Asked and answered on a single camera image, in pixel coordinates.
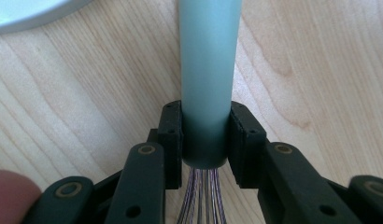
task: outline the white round object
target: white round object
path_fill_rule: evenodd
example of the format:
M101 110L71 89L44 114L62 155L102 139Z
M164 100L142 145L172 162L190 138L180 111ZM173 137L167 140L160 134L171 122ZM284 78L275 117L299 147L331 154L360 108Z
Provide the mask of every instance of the white round object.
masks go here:
M92 0L0 0L0 34L34 28L64 17Z

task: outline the thin wire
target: thin wire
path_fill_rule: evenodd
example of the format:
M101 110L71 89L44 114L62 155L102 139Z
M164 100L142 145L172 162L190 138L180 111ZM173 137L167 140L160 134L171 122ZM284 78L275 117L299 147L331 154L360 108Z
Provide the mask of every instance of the thin wire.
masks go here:
M197 224L203 224L203 171L199 170L198 174L200 179L198 180L198 216Z
M183 204L182 208L179 213L179 217L177 218L177 224L183 223L183 218L185 217L185 212L187 210L187 207L189 206L189 199L190 199L190 194L191 194L191 185L192 185L192 179L193 179L193 174L192 174L193 168L191 168L190 173L189 173L189 180L188 180L188 187L186 187L186 193L185 197L183 199Z
M190 188L189 188L189 198L188 198L188 207L186 209L186 216L185 216L185 221L184 223L186 223L188 221L189 218L192 219L192 217L190 216L191 214L191 207L192 207L192 200L194 199L194 182L195 182L195 169L192 168L191 169L191 176L192 176L192 179L191 179L191 185L190 185Z
M193 181L193 189L192 189L192 196L191 196L191 211L190 211L190 224L192 224L192 220L194 218L194 205L195 205L195 195L197 194L197 184L198 184L198 170L194 169L194 181Z
M206 224L209 223L210 219L210 212L209 212L209 172L208 170L204 170L205 176L206 176Z
M221 194L220 194L220 183L219 183L219 173L218 170L216 169L214 171L214 180L215 180L215 189L217 192L217 202L219 206L219 212L220 212L220 221L223 224L226 224L226 216L224 215L224 209L223 209L223 202L221 200Z
M214 224L218 224L218 216L216 212L216 206L215 206L215 184L214 184L214 176L213 171L209 170L209 181L211 184L211 200L212 200L212 217L214 218Z

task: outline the finger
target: finger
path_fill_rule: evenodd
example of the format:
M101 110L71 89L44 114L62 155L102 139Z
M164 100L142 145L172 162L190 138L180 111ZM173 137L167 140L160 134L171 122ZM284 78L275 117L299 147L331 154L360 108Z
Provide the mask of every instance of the finger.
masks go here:
M39 187L29 178L0 170L0 223L21 223L40 194Z

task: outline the wood grain surface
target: wood grain surface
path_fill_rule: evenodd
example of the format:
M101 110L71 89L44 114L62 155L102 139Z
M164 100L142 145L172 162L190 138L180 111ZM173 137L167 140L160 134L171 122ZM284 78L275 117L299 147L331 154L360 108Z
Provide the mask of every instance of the wood grain surface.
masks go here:
M95 0L0 35L0 168L42 189L117 172L180 99L179 68L176 0ZM324 177L383 178L383 0L244 0L234 100ZM230 223L264 223L228 164L220 183ZM167 191L167 223L183 190Z

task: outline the light wood surface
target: light wood surface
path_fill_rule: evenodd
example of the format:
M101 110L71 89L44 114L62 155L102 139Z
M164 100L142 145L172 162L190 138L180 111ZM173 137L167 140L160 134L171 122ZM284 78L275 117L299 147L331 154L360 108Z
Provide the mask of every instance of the light wood surface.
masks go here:
M0 35L0 168L42 189L121 169L180 99L178 41L176 0L95 0ZM234 100L323 176L383 178L383 0L244 0ZM256 190L227 164L220 178L228 221L264 223ZM167 192L167 223L182 190Z

